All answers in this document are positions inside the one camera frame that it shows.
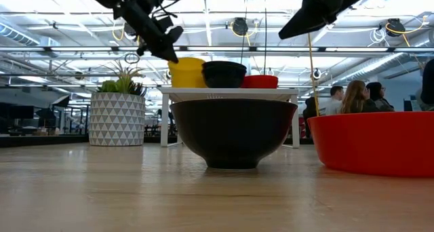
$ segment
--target yellow bowl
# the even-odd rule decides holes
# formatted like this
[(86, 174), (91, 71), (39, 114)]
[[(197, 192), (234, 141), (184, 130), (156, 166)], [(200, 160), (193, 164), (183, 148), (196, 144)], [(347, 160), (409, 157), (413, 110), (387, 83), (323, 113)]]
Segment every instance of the yellow bowl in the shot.
[(202, 77), (204, 60), (198, 58), (179, 58), (178, 63), (169, 62), (174, 88), (206, 88)]

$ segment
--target green plant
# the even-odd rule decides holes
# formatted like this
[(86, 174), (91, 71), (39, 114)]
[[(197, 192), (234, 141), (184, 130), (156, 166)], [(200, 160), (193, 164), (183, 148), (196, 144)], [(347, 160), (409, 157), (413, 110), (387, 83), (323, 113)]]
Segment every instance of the green plant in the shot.
[(102, 83), (101, 87), (98, 87), (97, 92), (118, 92), (116, 82), (113, 80), (107, 80)]
[(146, 94), (147, 88), (143, 89), (143, 84), (134, 83), (132, 78), (140, 76), (139, 72), (143, 71), (144, 69), (131, 69), (129, 66), (123, 68), (120, 61), (116, 60), (115, 62), (117, 64), (113, 65), (116, 67), (116, 70), (107, 66), (105, 67), (114, 72), (119, 79), (117, 81), (105, 81), (102, 83), (102, 87), (98, 87), (97, 92), (124, 93), (143, 97)]

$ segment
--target black bowl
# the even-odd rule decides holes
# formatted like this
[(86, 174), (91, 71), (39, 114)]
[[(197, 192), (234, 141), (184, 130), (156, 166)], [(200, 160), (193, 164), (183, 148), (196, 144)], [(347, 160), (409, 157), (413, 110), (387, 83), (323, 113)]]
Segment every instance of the black bowl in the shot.
[(213, 99), (179, 102), (170, 108), (182, 141), (209, 167), (249, 169), (283, 144), (297, 105)]
[(209, 88), (240, 88), (246, 67), (236, 62), (212, 61), (202, 64), (202, 75)]

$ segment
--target geometric patterned planter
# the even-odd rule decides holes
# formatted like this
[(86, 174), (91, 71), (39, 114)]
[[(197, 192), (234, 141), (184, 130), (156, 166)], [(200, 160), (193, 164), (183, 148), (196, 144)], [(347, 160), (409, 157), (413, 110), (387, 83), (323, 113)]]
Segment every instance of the geometric patterned planter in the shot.
[(121, 93), (93, 93), (90, 104), (90, 144), (138, 146), (144, 140), (144, 98)]

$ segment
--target bowl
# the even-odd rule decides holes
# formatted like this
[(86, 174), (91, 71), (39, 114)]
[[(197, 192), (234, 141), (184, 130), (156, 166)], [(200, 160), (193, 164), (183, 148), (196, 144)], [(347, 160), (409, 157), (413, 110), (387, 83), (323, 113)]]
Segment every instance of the bowl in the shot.
[(288, 136), (297, 105), (254, 99), (192, 100), (173, 104), (178, 134), (210, 168), (250, 169)]
[(277, 89), (279, 79), (271, 75), (250, 75), (244, 77), (242, 88)]
[(198, 58), (179, 58), (179, 62), (168, 62), (173, 88), (206, 88), (202, 77), (202, 64)]
[(433, 112), (342, 114), (312, 117), (308, 122), (319, 159), (328, 168), (434, 177)]
[(240, 88), (246, 67), (236, 62), (212, 61), (202, 65), (202, 75), (209, 88)]

